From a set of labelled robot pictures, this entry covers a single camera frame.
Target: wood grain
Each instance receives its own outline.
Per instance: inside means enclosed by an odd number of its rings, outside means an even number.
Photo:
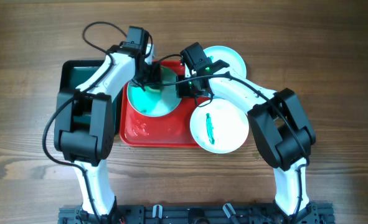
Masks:
[[[103,57],[81,41],[93,21],[144,27],[158,57],[195,41],[226,45],[245,59],[251,81],[294,90],[317,135],[308,195],[333,203],[338,223],[368,223],[368,1],[25,2],[35,4],[0,4],[0,223],[55,223],[59,207],[82,202],[73,170],[48,161],[40,142],[62,64]],[[105,48],[122,40],[106,26],[88,38]],[[119,204],[275,195],[273,171],[252,137],[215,155],[133,148],[117,136],[108,168]]]

